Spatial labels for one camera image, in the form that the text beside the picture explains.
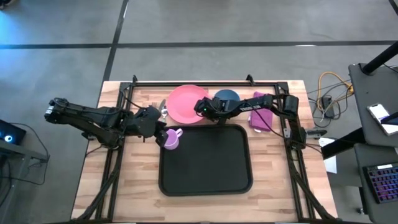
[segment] mug handle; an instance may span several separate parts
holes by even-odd
[[[177,137],[179,138],[182,135],[182,129],[179,128],[178,130],[175,131],[177,133]]]

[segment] computer keyboard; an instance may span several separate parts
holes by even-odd
[[[398,201],[398,162],[363,169],[377,203]]]

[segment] pink mug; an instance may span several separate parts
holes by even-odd
[[[178,144],[180,143],[178,138],[182,135],[182,129],[179,128],[176,131],[173,129],[169,129],[168,131],[166,131],[166,133],[169,135],[169,137],[167,138],[164,147],[168,150],[176,149],[178,147]]]

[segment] black tray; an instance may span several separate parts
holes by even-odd
[[[243,194],[253,183],[248,136],[236,124],[181,128],[174,150],[160,149],[159,188],[167,196]]]

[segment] gray concrete floor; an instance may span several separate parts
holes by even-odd
[[[1,44],[110,44],[123,0],[20,0],[0,11]],[[387,0],[130,0],[120,43],[222,41],[357,41],[398,39],[398,16]],[[348,79],[348,65],[368,62],[387,45],[331,47],[217,47],[117,49],[110,80],[304,80],[316,90],[318,76],[334,71]],[[0,119],[31,125],[51,160],[42,186],[22,184],[13,223],[60,222],[70,218],[87,141],[69,126],[46,123],[54,97],[96,106],[109,49],[0,50]],[[389,62],[397,64],[398,58]],[[323,85],[338,82],[326,77]],[[331,94],[337,96],[338,88]],[[360,127],[354,97],[327,127],[341,137]],[[28,134],[25,145],[41,150]],[[330,175],[339,217],[368,222],[338,156]],[[29,177],[40,181],[43,168]]]

